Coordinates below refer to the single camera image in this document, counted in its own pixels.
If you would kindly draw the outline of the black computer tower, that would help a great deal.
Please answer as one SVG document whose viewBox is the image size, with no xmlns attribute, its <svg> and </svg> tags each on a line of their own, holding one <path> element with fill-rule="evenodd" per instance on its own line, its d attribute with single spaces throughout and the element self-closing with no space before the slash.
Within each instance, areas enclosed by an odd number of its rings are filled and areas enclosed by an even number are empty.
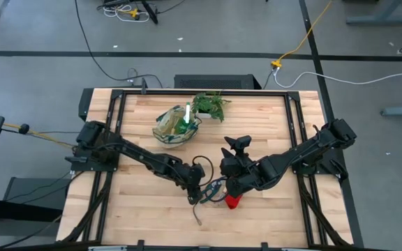
<svg viewBox="0 0 402 251">
<path fill-rule="evenodd" d="M 252 74 L 247 75 L 175 75 L 176 89 L 250 89 L 261 90 Z"/>
</svg>

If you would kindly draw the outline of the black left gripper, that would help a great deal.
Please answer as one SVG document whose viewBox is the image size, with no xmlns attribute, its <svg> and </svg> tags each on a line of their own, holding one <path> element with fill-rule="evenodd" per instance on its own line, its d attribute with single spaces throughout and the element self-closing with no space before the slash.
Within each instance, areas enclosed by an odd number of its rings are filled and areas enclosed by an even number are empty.
<svg viewBox="0 0 402 251">
<path fill-rule="evenodd" d="M 184 163 L 178 167 L 178 174 L 181 177 L 181 188 L 188 191 L 188 203 L 194 205 L 204 196 L 203 189 L 200 188 L 200 181 L 205 177 L 205 172 L 200 164 L 188 165 Z"/>
</svg>

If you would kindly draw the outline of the grey metal cart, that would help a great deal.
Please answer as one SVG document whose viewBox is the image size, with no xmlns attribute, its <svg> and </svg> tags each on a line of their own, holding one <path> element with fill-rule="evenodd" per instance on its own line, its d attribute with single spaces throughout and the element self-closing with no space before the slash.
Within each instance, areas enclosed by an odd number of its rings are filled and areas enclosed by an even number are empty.
<svg viewBox="0 0 402 251">
<path fill-rule="evenodd" d="M 12 177 L 0 199 L 0 248 L 32 237 L 55 237 L 69 178 Z"/>
</svg>

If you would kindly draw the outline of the green transparent spray bottle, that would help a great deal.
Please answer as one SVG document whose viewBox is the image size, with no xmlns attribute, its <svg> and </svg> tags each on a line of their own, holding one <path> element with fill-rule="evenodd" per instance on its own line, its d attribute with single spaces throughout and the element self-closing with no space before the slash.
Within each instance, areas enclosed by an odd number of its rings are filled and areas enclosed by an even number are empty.
<svg viewBox="0 0 402 251">
<path fill-rule="evenodd" d="M 191 104 L 186 103 L 184 115 L 177 121 L 175 132 L 177 135 L 185 134 L 191 121 Z"/>
</svg>

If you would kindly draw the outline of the cream canvas gardening bag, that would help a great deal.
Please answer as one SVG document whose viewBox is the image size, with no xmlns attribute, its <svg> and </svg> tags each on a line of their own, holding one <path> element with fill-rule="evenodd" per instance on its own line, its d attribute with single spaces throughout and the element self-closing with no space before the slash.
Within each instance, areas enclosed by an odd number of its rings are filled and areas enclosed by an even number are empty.
<svg viewBox="0 0 402 251">
<path fill-rule="evenodd" d="M 156 127 L 152 129 L 153 136 L 167 149 L 175 148 L 190 141 L 197 135 L 202 120 L 194 113 L 190 113 L 191 121 L 185 134 L 177 135 L 175 127 L 177 121 L 184 115 L 186 105 L 177 105 L 161 114 L 156 119 Z"/>
</svg>

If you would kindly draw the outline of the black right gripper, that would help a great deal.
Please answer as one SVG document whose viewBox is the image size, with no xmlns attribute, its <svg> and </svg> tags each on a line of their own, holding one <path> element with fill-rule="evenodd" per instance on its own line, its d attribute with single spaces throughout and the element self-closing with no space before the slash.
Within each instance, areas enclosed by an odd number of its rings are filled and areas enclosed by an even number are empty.
<svg viewBox="0 0 402 251">
<path fill-rule="evenodd" d="M 226 177 L 225 185 L 231 197 L 238 198 L 252 189 L 260 189 L 259 164 L 247 156 L 229 155 L 221 160 L 221 175 Z"/>
</svg>

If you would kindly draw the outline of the red gardening glove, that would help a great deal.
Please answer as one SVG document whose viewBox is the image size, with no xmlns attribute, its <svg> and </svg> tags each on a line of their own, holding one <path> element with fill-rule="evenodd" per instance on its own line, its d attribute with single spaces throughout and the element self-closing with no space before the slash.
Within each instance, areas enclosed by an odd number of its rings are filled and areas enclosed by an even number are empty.
<svg viewBox="0 0 402 251">
<path fill-rule="evenodd" d="M 224 201 L 229 209 L 235 209 L 236 207 L 238 207 L 241 198 L 242 198 L 242 195 L 239 195 L 237 197 L 233 197 L 232 195 L 227 195 L 225 197 Z"/>
</svg>

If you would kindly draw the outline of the grey desk leg frame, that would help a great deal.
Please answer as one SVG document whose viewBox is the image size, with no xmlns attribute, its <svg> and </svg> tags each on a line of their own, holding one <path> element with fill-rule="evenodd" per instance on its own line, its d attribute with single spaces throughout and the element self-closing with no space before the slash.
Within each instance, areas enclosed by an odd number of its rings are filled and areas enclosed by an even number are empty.
<svg viewBox="0 0 402 251">
<path fill-rule="evenodd" d="M 400 25 L 402 24 L 402 0 L 377 0 L 380 4 L 371 15 L 349 16 L 349 25 Z"/>
</svg>

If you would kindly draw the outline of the green plant in white pot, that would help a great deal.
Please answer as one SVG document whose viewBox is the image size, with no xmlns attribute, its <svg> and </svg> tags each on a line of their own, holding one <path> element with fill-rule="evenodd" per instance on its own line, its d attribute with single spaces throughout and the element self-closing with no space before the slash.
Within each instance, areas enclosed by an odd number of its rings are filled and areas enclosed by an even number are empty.
<svg viewBox="0 0 402 251">
<path fill-rule="evenodd" d="M 224 111 L 223 106 L 231 103 L 230 100 L 223 99 L 220 92 L 208 91 L 195 95 L 191 105 L 192 113 L 208 113 L 211 118 L 219 119 L 223 122 Z"/>
</svg>

